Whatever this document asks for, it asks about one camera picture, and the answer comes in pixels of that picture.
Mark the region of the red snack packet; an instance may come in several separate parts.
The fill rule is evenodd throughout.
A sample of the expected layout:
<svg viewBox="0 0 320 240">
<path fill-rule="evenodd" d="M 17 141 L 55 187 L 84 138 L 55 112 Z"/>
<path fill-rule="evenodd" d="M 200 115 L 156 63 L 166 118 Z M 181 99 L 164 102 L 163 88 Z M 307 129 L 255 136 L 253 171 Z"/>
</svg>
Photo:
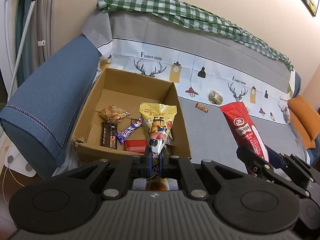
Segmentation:
<svg viewBox="0 0 320 240">
<path fill-rule="evenodd" d="M 143 154 L 148 144 L 146 139 L 139 139 L 139 140 L 125 140 L 124 145 L 128 152 Z"/>
</svg>

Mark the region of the large red snack bag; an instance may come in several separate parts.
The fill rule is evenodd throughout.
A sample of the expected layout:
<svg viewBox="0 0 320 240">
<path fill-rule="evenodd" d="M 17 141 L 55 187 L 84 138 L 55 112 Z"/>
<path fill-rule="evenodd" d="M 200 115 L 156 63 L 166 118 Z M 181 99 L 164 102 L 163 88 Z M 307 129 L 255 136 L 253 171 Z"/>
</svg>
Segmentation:
<svg viewBox="0 0 320 240">
<path fill-rule="evenodd" d="M 232 102 L 220 107 L 237 146 L 245 146 L 249 150 L 268 161 L 266 146 L 249 116 L 243 102 Z"/>
</svg>

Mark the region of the purple candy bar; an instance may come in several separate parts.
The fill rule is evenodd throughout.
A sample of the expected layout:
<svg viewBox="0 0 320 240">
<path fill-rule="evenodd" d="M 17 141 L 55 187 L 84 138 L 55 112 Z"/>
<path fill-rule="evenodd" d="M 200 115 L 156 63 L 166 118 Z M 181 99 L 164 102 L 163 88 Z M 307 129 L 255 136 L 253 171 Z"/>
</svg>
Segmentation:
<svg viewBox="0 0 320 240">
<path fill-rule="evenodd" d="M 116 133 L 116 138 L 118 139 L 121 145 L 124 144 L 125 140 L 137 129 L 139 129 L 143 124 L 142 118 L 137 119 L 133 124 L 129 127 L 125 128 L 121 132 Z"/>
</svg>

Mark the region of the yellow cartoon snack bag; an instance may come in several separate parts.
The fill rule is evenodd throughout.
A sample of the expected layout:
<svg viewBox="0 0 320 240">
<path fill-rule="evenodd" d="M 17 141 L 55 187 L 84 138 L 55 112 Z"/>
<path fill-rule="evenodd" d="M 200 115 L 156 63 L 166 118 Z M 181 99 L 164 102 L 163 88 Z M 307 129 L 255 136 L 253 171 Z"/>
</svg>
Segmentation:
<svg viewBox="0 0 320 240">
<path fill-rule="evenodd" d="M 146 175 L 146 189 L 149 191 L 169 191 L 167 178 L 159 174 L 159 154 L 170 134 L 177 107 L 162 103 L 143 102 L 139 107 L 143 128 L 152 152 L 152 173 Z"/>
</svg>

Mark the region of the clear bag of cookies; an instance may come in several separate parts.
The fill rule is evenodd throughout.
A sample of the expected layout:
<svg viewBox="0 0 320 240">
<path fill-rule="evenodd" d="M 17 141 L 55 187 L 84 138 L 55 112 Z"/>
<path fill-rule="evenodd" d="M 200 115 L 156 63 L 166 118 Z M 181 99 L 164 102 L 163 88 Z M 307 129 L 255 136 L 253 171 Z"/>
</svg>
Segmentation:
<svg viewBox="0 0 320 240">
<path fill-rule="evenodd" d="M 131 113 L 115 105 L 109 105 L 102 109 L 99 114 L 108 124 L 116 124 Z"/>
</svg>

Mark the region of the dark brown chocolate bar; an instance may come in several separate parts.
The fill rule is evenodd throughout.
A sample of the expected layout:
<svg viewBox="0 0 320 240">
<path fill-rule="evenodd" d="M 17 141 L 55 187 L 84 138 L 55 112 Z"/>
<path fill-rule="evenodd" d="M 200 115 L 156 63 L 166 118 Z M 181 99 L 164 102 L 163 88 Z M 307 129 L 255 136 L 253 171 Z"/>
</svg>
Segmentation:
<svg viewBox="0 0 320 240">
<path fill-rule="evenodd" d="M 117 124 L 102 123 L 101 146 L 117 149 Z"/>
</svg>

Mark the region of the orange cushion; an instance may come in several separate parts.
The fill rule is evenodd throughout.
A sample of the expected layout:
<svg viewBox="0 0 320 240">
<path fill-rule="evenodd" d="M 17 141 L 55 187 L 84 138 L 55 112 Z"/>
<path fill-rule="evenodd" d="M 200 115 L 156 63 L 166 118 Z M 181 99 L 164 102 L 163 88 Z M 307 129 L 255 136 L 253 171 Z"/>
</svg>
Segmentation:
<svg viewBox="0 0 320 240">
<path fill-rule="evenodd" d="M 300 95 L 288 101 L 290 118 L 302 138 L 304 148 L 315 149 L 319 136 L 319 113 Z"/>
</svg>

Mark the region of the brown cardboard box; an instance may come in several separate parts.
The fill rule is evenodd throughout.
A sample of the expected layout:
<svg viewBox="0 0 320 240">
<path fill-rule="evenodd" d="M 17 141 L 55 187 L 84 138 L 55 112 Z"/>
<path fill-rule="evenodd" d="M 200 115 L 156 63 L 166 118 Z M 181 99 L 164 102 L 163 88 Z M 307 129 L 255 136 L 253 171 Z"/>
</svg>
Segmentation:
<svg viewBox="0 0 320 240">
<path fill-rule="evenodd" d="M 169 147 L 173 155 L 191 157 L 189 140 L 175 84 L 132 72 L 107 68 L 95 82 L 82 108 L 74 132 L 72 145 L 79 163 L 84 165 L 101 158 L 120 160 L 133 152 L 118 144 L 116 149 L 101 145 L 103 119 L 101 110 L 116 106 L 130 115 L 117 125 L 120 132 L 140 117 L 139 106 L 143 102 L 163 103 L 177 107 L 171 135 L 174 145 Z"/>
</svg>

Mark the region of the small orange snack bar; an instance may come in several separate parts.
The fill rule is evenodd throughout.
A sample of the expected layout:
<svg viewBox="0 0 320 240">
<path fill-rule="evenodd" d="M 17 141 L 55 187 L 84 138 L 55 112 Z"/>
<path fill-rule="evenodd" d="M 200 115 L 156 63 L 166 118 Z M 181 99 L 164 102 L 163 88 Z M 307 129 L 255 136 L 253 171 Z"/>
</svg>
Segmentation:
<svg viewBox="0 0 320 240">
<path fill-rule="evenodd" d="M 204 105 L 201 105 L 199 103 L 196 103 L 195 105 L 196 108 L 200 109 L 201 111 L 208 113 L 209 109 L 207 107 L 205 107 Z"/>
</svg>

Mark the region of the clear wrapped nut cake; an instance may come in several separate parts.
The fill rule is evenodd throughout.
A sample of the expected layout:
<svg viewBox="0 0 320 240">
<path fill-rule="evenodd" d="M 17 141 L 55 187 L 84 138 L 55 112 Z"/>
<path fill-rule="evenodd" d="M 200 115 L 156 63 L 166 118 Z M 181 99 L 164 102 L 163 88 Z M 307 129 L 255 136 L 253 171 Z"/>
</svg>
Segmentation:
<svg viewBox="0 0 320 240">
<path fill-rule="evenodd" d="M 215 105 L 221 105 L 223 103 L 223 97 L 214 90 L 210 91 L 208 100 Z"/>
</svg>

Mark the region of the grey printed sofa cover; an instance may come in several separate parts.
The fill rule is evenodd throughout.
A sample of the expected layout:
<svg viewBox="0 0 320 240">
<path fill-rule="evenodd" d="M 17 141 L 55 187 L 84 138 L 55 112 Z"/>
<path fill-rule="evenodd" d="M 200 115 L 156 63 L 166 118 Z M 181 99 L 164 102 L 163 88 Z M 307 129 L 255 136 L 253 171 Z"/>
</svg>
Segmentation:
<svg viewBox="0 0 320 240">
<path fill-rule="evenodd" d="M 91 91 L 86 128 L 75 144 L 96 145 L 103 115 L 110 108 L 127 111 L 124 129 L 140 117 L 143 102 L 167 102 L 176 91 L 173 149 L 190 146 L 194 162 L 212 158 L 244 170 L 236 142 L 220 107 L 242 102 L 263 142 L 277 152 L 310 160 L 292 123 L 288 100 L 299 93 L 300 79 L 277 61 L 240 48 L 235 42 L 184 29 L 138 12 L 96 12 L 81 29 L 99 50 L 101 80 Z"/>
</svg>

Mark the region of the blue sofa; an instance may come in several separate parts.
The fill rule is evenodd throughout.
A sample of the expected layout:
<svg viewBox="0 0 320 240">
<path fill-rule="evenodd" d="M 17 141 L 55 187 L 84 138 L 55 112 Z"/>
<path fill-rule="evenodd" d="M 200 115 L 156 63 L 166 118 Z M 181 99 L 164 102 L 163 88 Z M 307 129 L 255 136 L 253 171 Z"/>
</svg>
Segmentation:
<svg viewBox="0 0 320 240">
<path fill-rule="evenodd" d="M 73 146 L 76 123 L 100 76 L 98 59 L 87 38 L 75 38 L 41 65 L 1 110 L 4 132 L 43 179 L 65 163 L 67 147 Z"/>
</svg>

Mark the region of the white floor scale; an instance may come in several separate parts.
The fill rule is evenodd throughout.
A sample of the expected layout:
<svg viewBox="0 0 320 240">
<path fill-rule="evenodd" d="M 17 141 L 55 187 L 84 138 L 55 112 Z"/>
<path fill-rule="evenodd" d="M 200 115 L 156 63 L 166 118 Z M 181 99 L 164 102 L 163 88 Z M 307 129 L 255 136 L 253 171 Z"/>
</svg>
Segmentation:
<svg viewBox="0 0 320 240">
<path fill-rule="evenodd" d="M 25 160 L 14 144 L 10 144 L 7 155 L 4 159 L 4 165 L 11 170 L 18 172 L 27 177 L 34 177 L 36 171 Z"/>
</svg>

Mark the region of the green checkered cloth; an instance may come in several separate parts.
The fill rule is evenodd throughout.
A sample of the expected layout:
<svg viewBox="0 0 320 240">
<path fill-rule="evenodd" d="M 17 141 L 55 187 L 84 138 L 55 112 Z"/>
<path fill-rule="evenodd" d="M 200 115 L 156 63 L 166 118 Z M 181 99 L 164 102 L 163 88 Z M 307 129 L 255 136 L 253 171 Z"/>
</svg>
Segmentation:
<svg viewBox="0 0 320 240">
<path fill-rule="evenodd" d="M 187 29 L 205 31 L 228 38 L 294 70 L 291 60 L 249 31 L 210 11 L 180 0 L 97 0 L 102 12 L 135 11 L 152 14 Z"/>
</svg>

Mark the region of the grey curtain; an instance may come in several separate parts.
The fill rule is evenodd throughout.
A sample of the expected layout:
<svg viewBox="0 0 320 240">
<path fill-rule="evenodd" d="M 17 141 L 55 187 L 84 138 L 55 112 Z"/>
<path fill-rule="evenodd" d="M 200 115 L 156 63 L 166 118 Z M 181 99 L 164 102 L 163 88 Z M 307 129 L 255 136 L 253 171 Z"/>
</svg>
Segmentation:
<svg viewBox="0 0 320 240">
<path fill-rule="evenodd" d="M 15 45 L 18 49 L 31 0 L 18 0 Z M 53 55 L 54 0 L 37 0 L 30 19 L 23 52 L 17 71 L 21 85 L 35 70 Z"/>
</svg>

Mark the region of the white door frame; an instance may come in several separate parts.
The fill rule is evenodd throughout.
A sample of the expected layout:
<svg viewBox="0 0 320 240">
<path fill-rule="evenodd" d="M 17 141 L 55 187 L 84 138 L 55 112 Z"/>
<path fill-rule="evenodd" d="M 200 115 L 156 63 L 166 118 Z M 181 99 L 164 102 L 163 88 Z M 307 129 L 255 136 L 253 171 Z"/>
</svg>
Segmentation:
<svg viewBox="0 0 320 240">
<path fill-rule="evenodd" d="M 18 0 L 0 0 L 1 74 L 7 92 L 10 90 L 16 60 L 16 17 Z"/>
</svg>

